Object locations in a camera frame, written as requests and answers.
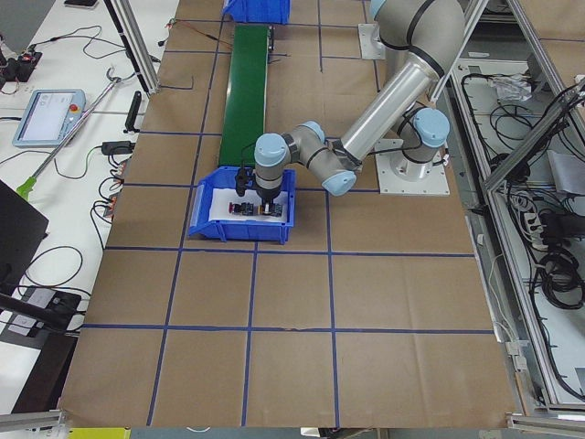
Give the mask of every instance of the blue plastic bin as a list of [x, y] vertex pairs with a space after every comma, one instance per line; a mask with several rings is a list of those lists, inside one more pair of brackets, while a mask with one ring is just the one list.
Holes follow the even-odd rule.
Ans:
[[240, 23], [280, 23], [286, 25], [291, 0], [227, 0], [223, 13]]
[[247, 221], [209, 220], [213, 189], [235, 189], [237, 172], [236, 166], [222, 166], [201, 179], [197, 186], [195, 205], [191, 214], [189, 236], [201, 233], [208, 238], [222, 241], [279, 241], [281, 244], [287, 242], [289, 232], [294, 226], [295, 174], [291, 169], [285, 169], [282, 175], [282, 191], [288, 192], [289, 201], [286, 222], [262, 222], [253, 219]]

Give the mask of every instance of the white desk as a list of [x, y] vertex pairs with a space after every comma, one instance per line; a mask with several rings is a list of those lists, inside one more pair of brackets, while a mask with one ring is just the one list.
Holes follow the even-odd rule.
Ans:
[[[157, 58], [162, 57], [164, 48], [159, 48], [156, 43], [167, 37], [165, 24], [174, 16], [177, 4], [178, 0], [132, 0], [136, 20], [143, 31], [148, 50]], [[99, 2], [98, 7], [90, 11], [67, 8], [62, 2], [56, 2], [32, 42], [62, 35], [78, 27], [93, 25], [103, 27], [102, 38], [120, 42], [103, 2]], [[132, 73], [130, 60], [123, 53], [101, 60], [84, 55], [81, 49], [87, 41], [81, 38], [63, 39], [39, 46], [37, 50], [43, 52], [43, 58], [31, 81], [21, 84], [15, 95], [0, 95], [0, 116], [21, 116], [32, 91], [36, 89], [80, 88], [85, 91], [87, 101], [92, 102], [107, 84], [105, 72], [109, 67], [115, 68], [114, 74], [117, 76]], [[102, 54], [113, 49], [115, 47], [111, 45], [95, 42], [89, 51], [93, 54]], [[11, 91], [11, 87], [12, 84], [6, 84], [5, 91]], [[59, 153], [57, 161], [61, 173], [68, 176], [80, 175], [85, 167], [85, 156], [88, 151], [94, 146], [101, 145], [103, 141], [135, 142], [137, 135], [124, 134], [122, 129], [133, 93], [140, 89], [136, 78], [114, 88], [73, 141]], [[148, 100], [143, 98], [141, 112], [145, 111], [147, 103]], [[12, 137], [17, 125], [18, 122], [0, 121], [0, 161], [24, 151], [12, 146]], [[16, 188], [24, 183], [44, 159], [45, 155], [41, 154], [21, 155], [0, 165], [0, 179], [8, 186]], [[70, 245], [80, 250], [83, 255], [80, 272], [66, 286], [88, 291], [93, 287], [101, 261], [101, 248], [90, 220], [90, 207], [93, 201], [99, 198], [98, 185], [110, 175], [110, 169], [107, 157], [99, 150], [92, 153], [87, 176], [81, 180], [60, 177], [55, 167], [51, 165], [39, 177], [34, 191], [29, 196], [31, 205], [49, 220], [48, 236], [40, 244], [38, 252], [58, 245]], [[97, 225], [105, 241], [109, 226], [99, 220]], [[37, 282], [52, 284], [68, 278], [78, 265], [79, 256], [75, 252], [55, 251], [50, 257], [43, 258], [33, 265], [30, 273]], [[79, 310], [86, 307], [87, 301], [83, 301]], [[6, 321], [8, 318], [8, 313], [0, 315], [0, 320]], [[70, 328], [79, 325], [79, 317], [75, 318], [77, 320], [71, 323]], [[35, 349], [0, 342], [0, 358], [3, 359], [0, 361], [0, 414], [12, 411], [38, 353], [39, 351]]]
[[[164, 47], [158, 47], [157, 42], [166, 39], [168, 31], [165, 24], [174, 16], [178, 0], [132, 0], [136, 21], [143, 30], [144, 42], [151, 55], [160, 59]], [[48, 40], [52, 37], [67, 34], [79, 27], [100, 25], [100, 38], [117, 44], [122, 44], [120, 37], [110, 19], [108, 10], [103, 2], [99, 2], [95, 9], [83, 10], [74, 7], [65, 7], [57, 1], [43, 21], [41, 28], [35, 34], [32, 43]], [[96, 29], [80, 31], [76, 35], [94, 35]], [[42, 44], [37, 51], [43, 53], [38, 67], [30, 77], [30, 81], [20, 84], [20, 90], [14, 95], [0, 95], [0, 108], [24, 110], [30, 96], [38, 89], [82, 89], [87, 101], [92, 102], [106, 86], [106, 70], [114, 67], [116, 76], [126, 77], [133, 72], [132, 63], [125, 53], [117, 53], [104, 59], [92, 59], [83, 52], [83, 46], [89, 42], [86, 38], [66, 38]], [[94, 56], [101, 56], [116, 50], [115, 46], [93, 41], [88, 48]], [[154, 64], [158, 70], [160, 64]], [[13, 90], [13, 84], [6, 84], [7, 91]], [[100, 112], [128, 113], [133, 94], [141, 90], [136, 78], [126, 81], [117, 87], [114, 99], [108, 99], [98, 109]], [[143, 99], [141, 112], [146, 109], [147, 100]]]

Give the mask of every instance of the phone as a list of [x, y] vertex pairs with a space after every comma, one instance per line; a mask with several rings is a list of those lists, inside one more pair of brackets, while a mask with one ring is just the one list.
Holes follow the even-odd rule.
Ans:
[[98, 0], [65, 0], [63, 5], [71, 7], [82, 7], [84, 9], [93, 9], [98, 4]]

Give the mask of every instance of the metal base plate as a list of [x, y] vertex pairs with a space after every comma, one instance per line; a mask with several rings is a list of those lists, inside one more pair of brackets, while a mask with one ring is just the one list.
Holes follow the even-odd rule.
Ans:
[[[383, 149], [400, 148], [401, 139], [381, 139], [378, 140], [374, 149], [380, 151]], [[445, 169], [443, 166], [434, 166], [431, 173], [423, 180], [409, 182], [398, 177], [390, 168], [390, 157], [393, 154], [402, 154], [400, 151], [393, 153], [376, 154], [376, 168], [378, 169], [378, 182], [380, 184], [380, 194], [383, 195], [422, 195], [434, 197], [447, 197], [449, 184]], [[437, 153], [433, 161], [441, 160], [441, 154]]]
[[377, 25], [357, 25], [359, 46], [362, 49], [362, 59], [386, 59], [386, 50], [380, 42], [372, 38]]

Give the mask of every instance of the green conveyor belt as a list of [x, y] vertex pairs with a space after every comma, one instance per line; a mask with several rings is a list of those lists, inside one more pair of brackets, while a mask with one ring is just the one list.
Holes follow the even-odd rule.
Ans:
[[236, 26], [228, 95], [219, 149], [220, 166], [254, 165], [254, 148], [264, 134], [269, 29]]

